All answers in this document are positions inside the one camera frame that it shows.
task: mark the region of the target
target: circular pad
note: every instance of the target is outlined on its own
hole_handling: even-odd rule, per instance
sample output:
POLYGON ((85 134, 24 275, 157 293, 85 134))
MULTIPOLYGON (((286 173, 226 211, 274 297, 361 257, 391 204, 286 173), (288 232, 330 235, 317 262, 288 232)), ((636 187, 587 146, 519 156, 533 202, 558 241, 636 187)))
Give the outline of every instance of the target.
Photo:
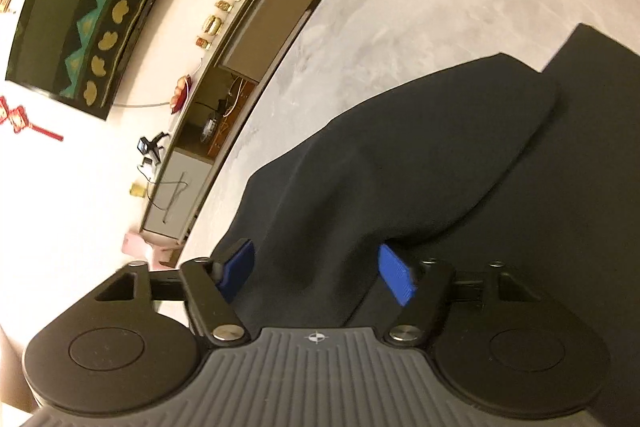
POLYGON ((490 349, 498 362, 516 371, 546 371, 564 358, 564 346, 545 330, 521 328, 498 333, 490 349))
POLYGON ((145 343, 139 334, 123 328, 87 331, 69 348, 78 365, 92 371, 114 371, 139 359, 145 343))

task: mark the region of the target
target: blue trigger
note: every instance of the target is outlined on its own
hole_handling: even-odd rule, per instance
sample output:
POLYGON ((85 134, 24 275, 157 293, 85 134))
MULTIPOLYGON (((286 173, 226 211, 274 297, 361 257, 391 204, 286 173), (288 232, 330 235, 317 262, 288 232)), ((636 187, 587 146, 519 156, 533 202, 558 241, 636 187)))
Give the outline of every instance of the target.
POLYGON ((417 287, 409 268, 387 245, 381 245, 378 250, 378 270, 396 300, 405 306, 414 296, 417 287))
POLYGON ((240 247, 231 259, 223 266, 222 280, 216 287, 222 294, 226 302, 231 303, 238 295, 240 288, 244 285, 255 264, 255 249, 251 241, 247 241, 240 247))

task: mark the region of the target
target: cabinet drawer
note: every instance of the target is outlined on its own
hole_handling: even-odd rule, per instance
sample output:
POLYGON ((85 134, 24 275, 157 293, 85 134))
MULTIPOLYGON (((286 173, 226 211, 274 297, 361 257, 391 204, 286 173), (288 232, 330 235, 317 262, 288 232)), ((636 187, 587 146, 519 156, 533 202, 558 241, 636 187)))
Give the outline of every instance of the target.
POLYGON ((260 82, 313 0, 259 0, 222 66, 260 82))
POLYGON ((143 228, 180 240, 211 165, 179 151, 174 151, 168 161, 143 228), (180 181, 186 184, 166 183, 180 181))

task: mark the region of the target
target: metal screw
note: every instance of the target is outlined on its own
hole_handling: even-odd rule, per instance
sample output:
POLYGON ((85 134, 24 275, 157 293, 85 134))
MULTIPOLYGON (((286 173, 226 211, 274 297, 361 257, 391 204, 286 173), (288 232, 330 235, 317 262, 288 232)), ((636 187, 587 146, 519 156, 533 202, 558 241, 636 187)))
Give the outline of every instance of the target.
POLYGON ((418 328, 407 324, 396 326, 389 331, 389 336, 398 342, 416 341, 420 338, 421 334, 422 332, 418 328))
POLYGON ((239 341, 244 337, 244 329, 237 324, 225 324, 213 330, 213 336, 223 342, 239 341))

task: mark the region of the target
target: black fabric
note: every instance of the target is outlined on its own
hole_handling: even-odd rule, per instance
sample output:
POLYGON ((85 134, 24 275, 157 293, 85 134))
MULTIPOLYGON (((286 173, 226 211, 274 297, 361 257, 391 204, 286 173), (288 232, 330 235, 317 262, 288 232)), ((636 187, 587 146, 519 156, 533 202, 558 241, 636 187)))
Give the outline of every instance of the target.
POLYGON ((504 181, 440 237, 396 249, 466 269, 519 267, 606 341, 612 370, 594 413, 638 427, 640 57, 580 25, 543 76, 559 84, 559 103, 504 181))
POLYGON ((253 334, 345 324, 376 280, 379 245, 424 242, 464 216, 555 100, 552 81, 495 55, 367 100, 264 166, 214 252, 256 245, 239 317, 253 334))

